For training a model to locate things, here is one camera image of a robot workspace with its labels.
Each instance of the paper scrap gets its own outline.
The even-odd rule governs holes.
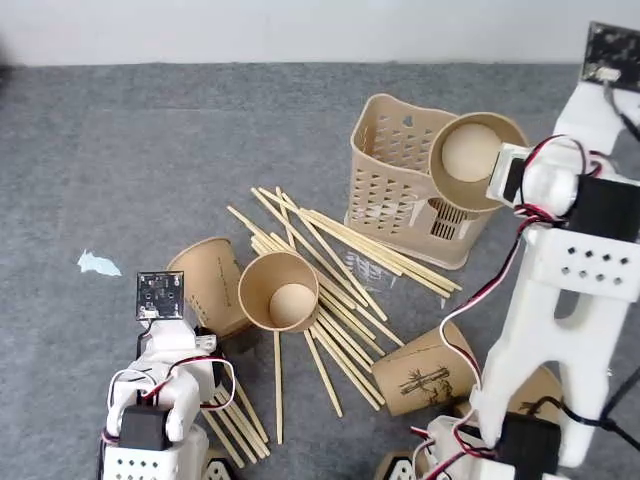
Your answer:
[[[78,259],[78,265],[80,266],[80,272],[98,272],[101,275],[108,275],[110,277],[121,277],[122,273],[115,264],[108,258],[96,257],[93,252],[87,252],[84,249],[82,255]]]

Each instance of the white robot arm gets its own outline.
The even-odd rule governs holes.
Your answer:
[[[603,48],[607,42],[615,48]],[[476,438],[496,448],[445,471],[444,461],[473,452],[471,442],[451,442],[455,419],[439,417],[428,427],[436,465],[429,480],[551,480],[560,478],[558,466],[584,461],[608,396],[611,356],[640,295],[640,184],[607,159],[625,126],[640,140],[636,45],[640,32],[592,24],[581,81],[554,136],[532,150],[503,145],[487,196],[518,211],[530,205],[545,222],[523,233],[526,250],[504,328],[471,395]],[[618,55],[616,48],[627,50]],[[558,319],[563,290],[579,298],[573,313]],[[559,429],[506,413],[511,396],[547,361],[560,365]]]
[[[99,480],[202,478],[209,442],[194,420],[201,408],[231,402],[235,376],[233,366],[213,354],[215,335],[196,335],[184,320],[183,293],[182,272],[138,275],[138,319],[147,330],[138,339],[138,358],[109,385]],[[212,363],[228,367],[234,379],[225,405],[208,404],[216,390]]]

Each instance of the upright paper cup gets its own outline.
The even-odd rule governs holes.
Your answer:
[[[238,285],[240,306],[260,328],[301,332],[318,315],[318,278],[299,255],[274,252],[256,258]]]
[[[473,356],[453,323],[447,324],[445,334]],[[475,383],[467,363],[442,343],[437,328],[378,360],[372,370],[394,416],[468,396]]]
[[[168,270],[182,270],[187,302],[199,321],[225,338],[250,325],[238,302],[240,268],[231,242],[208,238],[180,252]]]

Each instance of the beige plastic basket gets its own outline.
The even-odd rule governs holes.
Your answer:
[[[442,167],[440,153],[447,136],[469,123],[489,127],[501,141],[527,143],[520,129],[500,115],[458,117],[386,94],[371,97],[351,136],[345,223],[402,253],[447,269],[463,266],[491,214],[500,207],[484,196],[489,177],[461,182]]]

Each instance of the gray carpet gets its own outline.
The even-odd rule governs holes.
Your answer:
[[[248,234],[233,202],[278,228],[252,200],[252,185],[281,185],[302,204],[342,217],[348,137],[368,96],[453,112],[497,111],[531,140],[549,134],[577,78],[576,66],[145,65],[18,69],[2,73],[0,209],[2,478],[88,479],[106,418],[111,374],[134,355],[135,273],[162,269],[205,237],[229,237],[238,259]],[[638,149],[622,138],[622,172],[640,178]],[[502,263],[517,225],[492,220],[468,265],[452,275],[470,293]],[[112,259],[122,277],[79,272],[83,249]],[[479,358],[497,338],[514,274],[459,324]],[[410,340],[442,316],[414,282],[378,295],[393,328]],[[454,302],[463,297],[458,296]],[[640,362],[633,308],[612,364],[618,385]],[[270,336],[233,356],[274,436]],[[391,418],[369,405],[327,357],[342,400],[338,420],[304,339],[283,339],[285,445],[241,472],[246,479],[367,479],[390,450],[410,448],[424,410]],[[640,436],[640,392],[615,413]],[[599,432],[572,478],[635,478],[640,457]]]

